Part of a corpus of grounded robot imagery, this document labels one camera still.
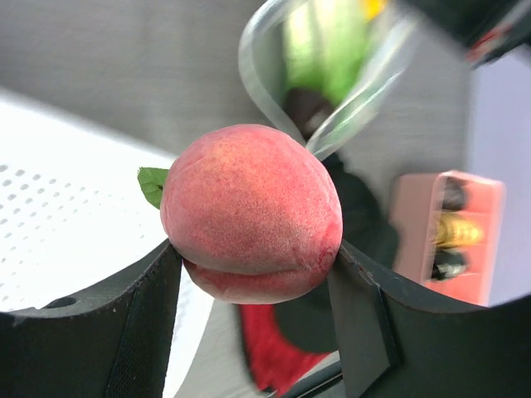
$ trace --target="green vegetable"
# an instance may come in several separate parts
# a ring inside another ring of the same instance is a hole
[[[358,81],[371,49],[366,10],[355,0],[294,4],[284,29],[288,89],[317,90],[338,106]]]
[[[137,178],[146,200],[157,209],[163,198],[163,187],[168,176],[165,168],[141,167]]]

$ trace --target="purple wall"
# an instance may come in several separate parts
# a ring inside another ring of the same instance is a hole
[[[531,293],[531,51],[473,74],[469,172],[507,186],[491,304]]]

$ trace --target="perforated white surface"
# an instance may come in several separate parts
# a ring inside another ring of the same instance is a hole
[[[166,238],[136,172],[173,155],[1,89],[0,143],[0,311],[41,308]],[[211,307],[183,270],[164,398],[183,383]]]

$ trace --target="peach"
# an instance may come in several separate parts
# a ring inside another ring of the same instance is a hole
[[[206,134],[169,169],[163,227],[193,282],[232,303],[279,303],[320,284],[343,222],[326,169],[254,124]]]

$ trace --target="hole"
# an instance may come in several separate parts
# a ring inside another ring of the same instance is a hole
[[[51,303],[49,303],[45,308],[64,308],[64,307],[69,307],[71,305],[74,305],[75,303],[77,303],[77,298],[74,298],[74,297],[61,297],[61,298],[58,298],[57,300],[54,300],[52,301]]]

